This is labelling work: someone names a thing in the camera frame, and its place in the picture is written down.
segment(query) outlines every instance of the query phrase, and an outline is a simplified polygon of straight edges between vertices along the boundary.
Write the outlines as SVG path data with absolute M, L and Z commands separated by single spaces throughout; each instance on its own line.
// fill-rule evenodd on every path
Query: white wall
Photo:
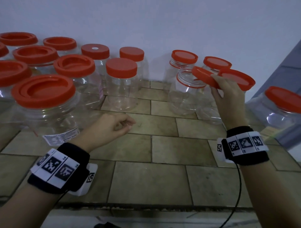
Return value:
M 301 38 L 300 0 L 1 0 L 0 32 L 69 36 L 145 51 L 149 79 L 162 80 L 174 49 L 225 58 L 256 86 Z

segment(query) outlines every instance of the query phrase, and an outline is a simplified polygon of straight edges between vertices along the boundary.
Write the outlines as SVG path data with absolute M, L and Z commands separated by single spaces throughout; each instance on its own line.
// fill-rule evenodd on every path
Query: jar lid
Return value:
M 195 64 L 199 58 L 196 54 L 184 50 L 173 50 L 171 57 L 177 62 L 186 64 Z
M 63 36 L 46 38 L 43 40 L 43 44 L 48 47 L 53 47 L 57 51 L 67 51 L 77 47 L 75 39 Z
M 7 46 L 0 42 L 0 58 L 6 56 L 9 53 Z
M 122 47 L 119 49 L 120 58 L 126 58 L 135 62 L 140 62 L 144 59 L 144 51 L 135 47 Z
M 110 57 L 110 50 L 102 44 L 85 44 L 81 47 L 82 54 L 95 60 L 107 59 Z
M 0 42 L 7 46 L 25 46 L 36 44 L 38 38 L 28 32 L 6 32 L 0 34 Z
M 201 80 L 214 88 L 221 89 L 214 78 L 211 77 L 212 72 L 199 66 L 194 66 L 191 72 L 198 80 Z M 224 68 L 219 71 L 218 75 L 237 82 L 242 91 L 247 91 L 255 85 L 253 78 L 237 70 Z
M 301 96 L 287 89 L 270 86 L 265 95 L 282 110 L 301 113 Z
M 129 79 L 137 74 L 137 63 L 130 59 L 113 58 L 106 62 L 108 75 L 118 79 Z
M 61 75 L 40 75 L 16 84 L 11 94 L 25 108 L 40 109 L 56 107 L 75 94 L 72 79 Z
M 93 59 L 77 54 L 62 56 L 53 63 L 53 66 L 58 74 L 70 78 L 85 77 L 95 71 Z
M 52 47 L 32 45 L 24 46 L 13 51 L 16 60 L 26 64 L 43 64 L 56 60 L 59 56 Z
M 18 61 L 0 61 L 0 87 L 14 85 L 31 76 L 29 67 Z
M 232 63 L 228 62 L 227 60 L 218 58 L 218 57 L 213 57 L 213 56 L 206 56 L 204 58 L 203 63 L 207 66 L 210 67 L 211 69 L 216 69 L 220 70 L 222 68 L 231 68 Z

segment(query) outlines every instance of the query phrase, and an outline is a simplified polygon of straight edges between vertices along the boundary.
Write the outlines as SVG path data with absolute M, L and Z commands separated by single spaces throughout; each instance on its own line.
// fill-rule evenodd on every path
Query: forearm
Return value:
M 0 208 L 2 228 L 40 227 L 60 195 L 43 192 L 26 184 Z
M 301 211 L 270 162 L 240 166 L 246 187 L 265 227 L 301 227 Z

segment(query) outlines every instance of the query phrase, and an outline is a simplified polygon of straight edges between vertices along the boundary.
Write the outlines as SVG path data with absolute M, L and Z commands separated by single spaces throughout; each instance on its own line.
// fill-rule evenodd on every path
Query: tiled floor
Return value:
M 86 126 L 112 111 L 105 99 L 98 110 L 81 115 L 79 125 Z M 144 81 L 138 105 L 127 113 L 137 122 L 130 133 L 91 152 L 91 162 L 98 164 L 98 170 L 88 194 L 67 194 L 62 202 L 235 205 L 236 166 L 219 161 L 215 154 L 216 139 L 226 136 L 223 125 L 198 120 L 195 113 L 172 113 L 160 82 Z M 255 130 L 262 128 L 252 113 L 247 112 L 247 117 Z M 18 132 L 6 125 L 0 126 L 0 136 L 0 198 L 5 198 L 26 182 L 30 166 L 51 147 L 29 130 Z M 271 162 L 301 202 L 300 166 L 277 141 L 268 144 Z M 251 207 L 244 184 L 239 205 Z

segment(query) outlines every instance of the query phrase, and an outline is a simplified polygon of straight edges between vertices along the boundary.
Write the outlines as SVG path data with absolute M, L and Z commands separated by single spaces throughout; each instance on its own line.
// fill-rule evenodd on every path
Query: plastic jar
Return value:
M 73 81 L 61 75 L 40 75 L 16 84 L 15 118 L 42 135 L 51 146 L 74 138 L 78 127 L 72 111 L 79 102 Z
M 198 56 L 189 51 L 173 50 L 171 59 L 165 68 L 163 90 L 168 93 L 179 69 L 182 67 L 192 68 L 197 62 Z
M 203 60 L 203 68 L 211 71 L 214 74 L 217 74 L 222 68 L 231 68 L 232 63 L 227 60 L 214 57 L 214 56 L 206 56 Z
M 168 93 L 169 108 L 177 115 L 194 113 L 200 103 L 200 89 L 206 86 L 204 82 L 194 80 L 191 71 L 191 67 L 179 69 Z
M 301 122 L 301 96 L 287 89 L 271 86 L 246 106 L 265 125 L 260 132 L 264 140 Z
M 54 62 L 60 75 L 73 80 L 81 93 L 81 102 L 88 109 L 97 108 L 104 100 L 100 76 L 95 71 L 93 59 L 84 55 L 65 55 Z
M 120 58 L 133 60 L 137 63 L 137 77 L 139 79 L 138 89 L 143 86 L 144 51 L 135 47 L 123 47 L 119 49 Z
M 124 111 L 137 105 L 139 78 L 137 63 L 130 59 L 113 58 L 106 63 L 108 102 L 112 109 Z
M 8 60 L 9 59 L 9 50 L 8 48 L 0 42 L 0 60 Z
M 102 88 L 106 87 L 106 62 L 110 58 L 110 50 L 102 44 L 85 44 L 81 47 L 82 54 L 94 60 L 96 72 L 101 77 Z
M 219 85 L 214 80 L 214 78 L 211 77 L 211 71 L 195 66 L 192 69 L 192 74 L 197 78 L 194 80 L 201 80 L 205 83 L 205 85 L 217 88 L 221 96 L 223 96 L 223 92 L 222 90 L 220 90 Z M 255 81 L 253 78 L 237 70 L 223 68 L 220 69 L 218 75 L 237 82 L 238 86 L 244 92 L 250 90 L 255 85 Z M 209 120 L 212 124 L 222 124 L 222 120 L 219 116 L 219 112 L 217 110 L 209 86 L 206 86 L 203 89 L 203 95 L 200 99 L 199 107 L 197 108 L 196 113 L 198 117 L 202 120 Z
M 0 42 L 5 44 L 9 50 L 8 59 L 13 59 L 12 52 L 20 47 L 38 44 L 38 38 L 28 32 L 6 32 L 0 34 Z
M 13 51 L 16 60 L 26 63 L 33 76 L 55 74 L 53 62 L 59 57 L 52 47 L 33 45 L 18 48 Z
M 80 54 L 75 39 L 63 36 L 49 37 L 43 40 L 43 44 L 53 47 L 57 50 L 57 54 L 61 57 L 70 54 Z
M 31 75 L 31 70 L 23 62 L 8 60 L 0 61 L 0 97 L 12 99 L 12 87 L 16 83 L 31 77 Z

